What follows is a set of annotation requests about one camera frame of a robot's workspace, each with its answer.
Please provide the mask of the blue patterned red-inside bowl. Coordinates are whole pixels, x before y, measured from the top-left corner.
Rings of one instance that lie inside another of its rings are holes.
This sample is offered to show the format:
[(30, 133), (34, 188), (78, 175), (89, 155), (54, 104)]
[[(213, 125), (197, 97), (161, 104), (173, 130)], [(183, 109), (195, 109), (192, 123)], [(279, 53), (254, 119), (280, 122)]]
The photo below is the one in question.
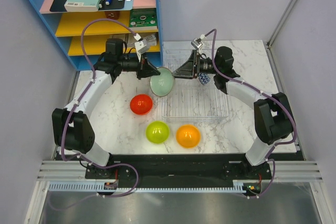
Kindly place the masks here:
[(200, 82), (201, 85), (206, 85), (210, 82), (210, 77), (208, 74), (206, 73), (199, 73), (198, 74), (198, 80)]

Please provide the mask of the mint green flower bowl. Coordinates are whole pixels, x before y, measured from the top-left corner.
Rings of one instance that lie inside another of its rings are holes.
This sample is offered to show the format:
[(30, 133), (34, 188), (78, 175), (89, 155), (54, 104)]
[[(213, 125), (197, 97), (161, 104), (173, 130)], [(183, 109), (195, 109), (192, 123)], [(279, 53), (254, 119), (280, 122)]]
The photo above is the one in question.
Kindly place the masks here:
[(150, 78), (150, 88), (156, 96), (164, 97), (173, 90), (175, 78), (168, 68), (160, 67), (157, 70), (160, 75)]

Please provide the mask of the red-orange bowl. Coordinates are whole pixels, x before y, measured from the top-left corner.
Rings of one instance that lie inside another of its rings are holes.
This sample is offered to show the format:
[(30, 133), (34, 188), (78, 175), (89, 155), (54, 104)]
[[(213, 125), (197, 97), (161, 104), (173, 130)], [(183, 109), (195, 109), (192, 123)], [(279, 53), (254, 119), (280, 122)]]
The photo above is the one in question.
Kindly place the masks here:
[(138, 94), (130, 101), (130, 109), (136, 115), (146, 115), (153, 107), (153, 100), (147, 94)]

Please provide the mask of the lime green bowl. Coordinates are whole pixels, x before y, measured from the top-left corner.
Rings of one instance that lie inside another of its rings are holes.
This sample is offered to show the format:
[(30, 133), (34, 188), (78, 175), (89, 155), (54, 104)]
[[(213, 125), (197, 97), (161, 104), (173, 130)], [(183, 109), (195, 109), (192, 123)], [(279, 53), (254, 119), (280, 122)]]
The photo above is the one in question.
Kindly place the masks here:
[(146, 138), (153, 144), (162, 144), (170, 136), (170, 128), (162, 121), (150, 123), (145, 131)]

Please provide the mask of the yellow-orange bowl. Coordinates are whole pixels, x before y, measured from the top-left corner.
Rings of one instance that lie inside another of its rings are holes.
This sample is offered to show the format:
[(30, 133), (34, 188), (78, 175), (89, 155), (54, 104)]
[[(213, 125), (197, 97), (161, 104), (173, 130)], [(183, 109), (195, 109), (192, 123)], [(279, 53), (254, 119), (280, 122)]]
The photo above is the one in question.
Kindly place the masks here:
[(199, 129), (193, 125), (185, 124), (176, 131), (176, 141), (183, 148), (194, 148), (201, 140)]

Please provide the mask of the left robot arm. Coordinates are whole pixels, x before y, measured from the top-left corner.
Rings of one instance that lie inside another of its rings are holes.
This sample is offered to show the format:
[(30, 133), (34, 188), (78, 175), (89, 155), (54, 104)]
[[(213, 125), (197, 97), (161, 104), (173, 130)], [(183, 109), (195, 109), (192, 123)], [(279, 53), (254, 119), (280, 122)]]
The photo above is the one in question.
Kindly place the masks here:
[(97, 173), (103, 178), (111, 178), (115, 165), (109, 162), (110, 153), (95, 142), (95, 133), (89, 118), (101, 96), (112, 86), (121, 72), (135, 72), (138, 79), (160, 75), (145, 53), (150, 46), (144, 38), (135, 42), (136, 57), (127, 57), (121, 39), (108, 39), (106, 50), (92, 65), (92, 74), (86, 85), (63, 109), (54, 109), (52, 126), (56, 145), (61, 148), (64, 161), (65, 150), (97, 165)]

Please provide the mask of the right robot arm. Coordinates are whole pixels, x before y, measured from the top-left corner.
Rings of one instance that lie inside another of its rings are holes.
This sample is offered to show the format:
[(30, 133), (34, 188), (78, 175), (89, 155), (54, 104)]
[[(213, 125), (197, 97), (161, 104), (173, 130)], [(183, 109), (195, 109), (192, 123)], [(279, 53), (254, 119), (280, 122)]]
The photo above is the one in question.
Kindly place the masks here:
[(172, 75), (179, 79), (200, 78), (202, 74), (214, 76), (215, 87), (222, 93), (235, 97), (254, 112), (257, 134), (251, 148), (245, 154), (240, 166), (241, 174), (248, 179), (259, 173), (274, 148), (296, 131), (287, 96), (279, 92), (266, 94), (245, 82), (233, 69), (233, 52), (221, 46), (213, 58), (203, 58), (197, 50)]

